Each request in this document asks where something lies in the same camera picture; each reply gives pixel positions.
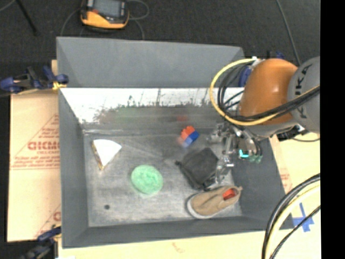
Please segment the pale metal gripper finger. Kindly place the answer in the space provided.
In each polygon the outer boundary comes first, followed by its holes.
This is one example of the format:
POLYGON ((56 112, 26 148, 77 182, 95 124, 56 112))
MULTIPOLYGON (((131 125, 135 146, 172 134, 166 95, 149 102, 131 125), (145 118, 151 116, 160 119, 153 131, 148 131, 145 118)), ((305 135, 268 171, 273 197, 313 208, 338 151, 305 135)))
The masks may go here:
POLYGON ((222 155, 216 163, 215 182, 220 184, 233 166, 232 158, 229 155, 222 155))
POLYGON ((221 130, 212 131, 208 137, 207 142, 210 144, 220 144, 223 145, 226 142, 226 132, 221 130))

